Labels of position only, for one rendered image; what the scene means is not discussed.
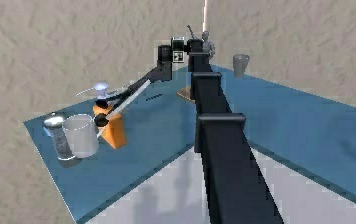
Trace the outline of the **blue corner worktop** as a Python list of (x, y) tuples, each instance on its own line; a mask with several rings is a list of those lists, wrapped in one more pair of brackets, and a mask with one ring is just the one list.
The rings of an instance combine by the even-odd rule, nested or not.
[[(220, 68), (230, 107), (246, 118), (250, 146), (356, 203), (356, 107)], [(124, 114), (128, 143), (71, 168), (58, 162), (40, 117), (25, 126), (76, 224), (117, 201), (194, 144), (195, 106), (178, 97), (186, 69), (150, 85)]]

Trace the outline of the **grey cup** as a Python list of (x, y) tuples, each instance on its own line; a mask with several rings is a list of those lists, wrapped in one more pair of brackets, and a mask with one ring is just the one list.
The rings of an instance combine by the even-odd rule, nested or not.
[(235, 77), (242, 77), (250, 61), (250, 56), (245, 54), (235, 54), (233, 56), (233, 69)]

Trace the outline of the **brown flat board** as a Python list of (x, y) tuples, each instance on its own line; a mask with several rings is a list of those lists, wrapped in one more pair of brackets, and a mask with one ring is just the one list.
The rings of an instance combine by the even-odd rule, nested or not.
[(180, 89), (178, 92), (177, 92), (177, 95), (179, 97), (182, 97), (183, 99), (185, 100), (188, 100), (189, 102), (191, 103), (194, 103), (194, 100), (190, 98), (191, 96), (191, 86), (188, 85), (182, 89)]

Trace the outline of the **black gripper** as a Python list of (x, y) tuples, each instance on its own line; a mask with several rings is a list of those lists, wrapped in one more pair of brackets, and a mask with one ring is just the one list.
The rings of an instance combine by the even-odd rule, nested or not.
[(136, 82), (125, 87), (118, 94), (107, 94), (109, 85), (101, 82), (95, 85), (98, 94), (95, 105), (107, 109), (112, 106), (108, 114), (100, 113), (94, 117), (97, 127), (104, 127), (116, 114), (122, 112), (131, 102), (133, 102), (150, 84), (156, 81), (170, 81), (172, 79), (172, 48), (170, 45), (160, 45), (158, 47), (157, 65), (149, 73)]

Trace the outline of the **orange spray bottle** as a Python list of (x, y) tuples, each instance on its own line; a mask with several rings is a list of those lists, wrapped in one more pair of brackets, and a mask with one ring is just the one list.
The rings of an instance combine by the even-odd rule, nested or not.
[[(92, 107), (93, 113), (97, 116), (100, 113), (108, 115), (110, 110), (114, 108), (114, 103), (108, 101), (109, 95), (107, 94), (107, 89), (109, 85), (104, 82), (95, 84), (88, 90), (95, 90), (97, 98), (95, 100), (95, 105)], [(121, 114), (114, 115), (108, 124), (104, 127), (99, 127), (102, 132), (101, 137), (114, 149), (118, 149), (126, 145), (126, 135), (124, 130), (123, 117)]]

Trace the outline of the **grey figure statue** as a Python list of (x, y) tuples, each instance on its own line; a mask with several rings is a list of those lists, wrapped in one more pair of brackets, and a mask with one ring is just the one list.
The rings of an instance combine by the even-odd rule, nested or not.
[(209, 32), (202, 32), (202, 40), (203, 40), (203, 51), (208, 54), (208, 59), (211, 60), (215, 55), (215, 45), (213, 42), (209, 40)]

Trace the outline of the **silver grey shaker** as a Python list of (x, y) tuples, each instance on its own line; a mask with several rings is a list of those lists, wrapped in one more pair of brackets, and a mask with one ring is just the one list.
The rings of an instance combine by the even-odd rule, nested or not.
[(63, 168), (71, 168), (81, 162), (79, 158), (73, 155), (62, 124), (66, 117), (61, 112), (52, 112), (44, 117), (42, 122), (43, 130), (52, 139), (53, 147), (58, 162)]

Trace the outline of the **white mug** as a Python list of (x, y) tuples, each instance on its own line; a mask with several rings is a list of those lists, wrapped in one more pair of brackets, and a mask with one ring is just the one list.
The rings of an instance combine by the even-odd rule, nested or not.
[(72, 154), (87, 158), (98, 151), (99, 143), (93, 118), (88, 114), (68, 117), (62, 125)]

